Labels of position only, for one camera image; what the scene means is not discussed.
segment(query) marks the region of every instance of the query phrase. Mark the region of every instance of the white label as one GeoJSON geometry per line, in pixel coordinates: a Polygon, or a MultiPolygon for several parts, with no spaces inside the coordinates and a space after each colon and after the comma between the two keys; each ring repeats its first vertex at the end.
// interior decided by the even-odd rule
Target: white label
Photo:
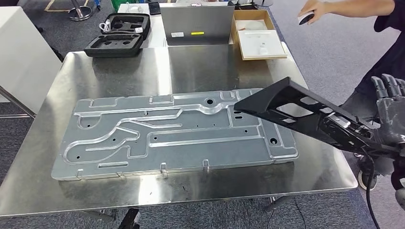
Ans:
{"type": "Polygon", "coordinates": [[[135,32],[141,33],[141,32],[143,32],[143,28],[142,27],[135,28],[135,32]]]}
{"type": "Polygon", "coordinates": [[[184,37],[183,32],[172,32],[171,37],[184,37]]]}

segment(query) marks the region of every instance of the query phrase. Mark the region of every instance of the black cable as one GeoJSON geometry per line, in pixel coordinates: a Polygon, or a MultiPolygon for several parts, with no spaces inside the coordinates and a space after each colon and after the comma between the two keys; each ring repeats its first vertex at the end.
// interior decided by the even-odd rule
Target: black cable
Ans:
{"type": "Polygon", "coordinates": [[[307,229],[307,224],[305,223],[304,215],[302,214],[301,210],[299,209],[298,204],[297,204],[297,199],[295,199],[295,197],[294,197],[294,201],[295,201],[295,206],[297,206],[298,212],[301,214],[302,221],[304,221],[304,229],[307,229]]]}
{"type": "Polygon", "coordinates": [[[271,211],[271,215],[270,215],[270,217],[268,218],[267,226],[266,226],[267,229],[268,229],[268,224],[270,223],[270,220],[271,220],[271,218],[273,217],[273,214],[274,214],[274,209],[271,211]]]}
{"type": "Polygon", "coordinates": [[[377,220],[375,219],[374,216],[374,212],[373,212],[373,208],[371,207],[371,201],[370,201],[370,186],[371,186],[371,180],[374,178],[374,161],[371,158],[370,155],[368,155],[367,151],[365,151],[365,149],[363,149],[365,156],[367,157],[368,160],[370,160],[371,162],[371,172],[368,176],[368,181],[367,181],[367,188],[366,188],[366,200],[367,200],[367,206],[368,206],[368,210],[370,211],[370,215],[371,218],[373,219],[374,225],[375,227],[377,227],[377,229],[380,229],[380,226],[378,225],[377,220]]]}

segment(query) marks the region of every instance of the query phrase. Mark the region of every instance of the white object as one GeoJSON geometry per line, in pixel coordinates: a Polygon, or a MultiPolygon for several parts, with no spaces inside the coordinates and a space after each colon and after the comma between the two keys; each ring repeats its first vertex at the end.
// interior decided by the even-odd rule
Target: white object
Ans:
{"type": "Polygon", "coordinates": [[[265,20],[236,20],[236,30],[267,30],[265,20]]]}
{"type": "Polygon", "coordinates": [[[129,2],[127,2],[127,12],[126,13],[142,13],[143,9],[140,6],[131,6],[129,2]]]}
{"type": "Polygon", "coordinates": [[[275,30],[238,31],[243,59],[287,57],[275,30]]]}
{"type": "Polygon", "coordinates": [[[105,23],[100,23],[100,24],[98,25],[98,27],[99,27],[102,31],[104,31],[104,32],[110,32],[110,31],[111,31],[111,23],[110,23],[110,20],[107,19],[105,23]]]}
{"type": "Polygon", "coordinates": [[[308,13],[305,13],[304,15],[302,15],[301,17],[298,17],[298,24],[304,24],[304,23],[306,23],[306,22],[308,22],[309,20],[310,20],[310,18],[308,18],[308,19],[306,19],[307,17],[311,17],[311,15],[313,15],[313,16],[315,16],[315,13],[314,13],[314,11],[310,11],[310,12],[308,12],[308,13]]]}
{"type": "Polygon", "coordinates": [[[135,28],[135,32],[141,33],[141,32],[143,32],[143,28],[142,27],[135,28]]]}
{"type": "Polygon", "coordinates": [[[61,65],[21,7],[0,7],[0,85],[6,91],[38,113],[61,65]]]}
{"type": "Polygon", "coordinates": [[[184,37],[183,32],[172,32],[171,37],[184,37]]]}

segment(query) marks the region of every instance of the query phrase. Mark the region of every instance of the robot finger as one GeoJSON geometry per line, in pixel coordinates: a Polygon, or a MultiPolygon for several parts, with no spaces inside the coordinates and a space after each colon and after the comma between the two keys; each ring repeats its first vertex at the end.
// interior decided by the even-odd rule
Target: robot finger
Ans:
{"type": "Polygon", "coordinates": [[[395,97],[397,95],[402,95],[399,90],[399,86],[393,76],[388,74],[383,74],[381,78],[384,81],[385,88],[387,89],[389,97],[395,97]]]}
{"type": "Polygon", "coordinates": [[[377,99],[387,98],[388,93],[384,86],[384,82],[376,76],[372,76],[371,81],[373,82],[375,90],[377,92],[377,99]]]}
{"type": "Polygon", "coordinates": [[[399,85],[399,90],[402,93],[402,96],[405,96],[405,80],[395,79],[399,85]]]}

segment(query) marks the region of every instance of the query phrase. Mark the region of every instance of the stamped metal panel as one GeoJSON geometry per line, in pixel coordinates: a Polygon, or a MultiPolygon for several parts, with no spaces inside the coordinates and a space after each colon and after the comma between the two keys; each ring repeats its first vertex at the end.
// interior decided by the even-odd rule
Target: stamped metal panel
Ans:
{"type": "Polygon", "coordinates": [[[83,99],[55,160],[57,180],[283,163],[291,131],[233,110],[260,89],[83,99]]]}

